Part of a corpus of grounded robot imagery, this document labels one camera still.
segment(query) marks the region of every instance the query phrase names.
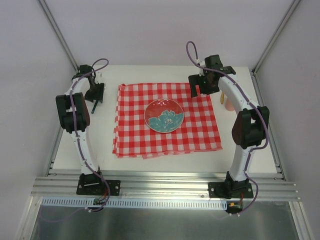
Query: white cable tray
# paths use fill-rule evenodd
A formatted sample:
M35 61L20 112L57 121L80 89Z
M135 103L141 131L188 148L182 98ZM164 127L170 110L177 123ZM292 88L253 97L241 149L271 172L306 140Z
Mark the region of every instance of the white cable tray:
M57 207L97 207L93 197L43 197L43 206ZM170 200L170 199L133 199L110 198L107 208L148 208L148 209L203 209L226 210L223 200Z

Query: flower pattern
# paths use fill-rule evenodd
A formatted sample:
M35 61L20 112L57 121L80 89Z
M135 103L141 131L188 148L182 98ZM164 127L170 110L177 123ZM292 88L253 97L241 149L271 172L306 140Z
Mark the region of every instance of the flower pattern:
M149 127L160 133L170 133L176 130L184 121L184 113L176 114L165 110L159 117L149 118Z

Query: white wall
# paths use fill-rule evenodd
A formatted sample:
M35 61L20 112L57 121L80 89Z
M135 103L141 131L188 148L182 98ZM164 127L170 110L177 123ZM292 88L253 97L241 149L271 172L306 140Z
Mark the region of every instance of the white wall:
M47 0L80 64L190 65L202 58L253 68L292 0Z
M74 73L35 0L0 6L0 239L14 239L58 129L55 96Z
M284 170L320 239L320 1L303 0L258 72Z

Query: red and white checkered pattern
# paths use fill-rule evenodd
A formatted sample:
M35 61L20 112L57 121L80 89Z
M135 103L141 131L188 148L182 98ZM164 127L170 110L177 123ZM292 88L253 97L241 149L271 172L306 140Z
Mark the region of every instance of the red and white checkered pattern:
M170 133L150 129L145 109L157 99L172 99L183 109L181 126ZM153 158L222 149L210 96L191 98L188 83L119 85L115 111L113 153L119 158Z

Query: white table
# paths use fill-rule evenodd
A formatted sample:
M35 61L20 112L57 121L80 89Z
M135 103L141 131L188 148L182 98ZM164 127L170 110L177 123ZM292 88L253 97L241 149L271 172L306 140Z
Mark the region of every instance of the white table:
M234 67L238 81L254 99L256 93L247 67ZM111 65L97 72L96 80L106 83L103 104L99 103L95 113L90 115L89 136L97 161L102 170L175 172L175 173L225 173L229 170L236 145L231 130L236 113L229 112L220 104L221 93L211 95L223 150L196 152L173 156L161 156L151 159L117 158L112 154L114 138L114 120L119 84L188 82L188 76L197 74L195 66L133 66ZM93 103L86 101L91 112ZM78 170L80 162L76 147L69 134L64 131L53 165L54 169ZM276 167L270 147L254 154L249 170L251 173L276 173Z

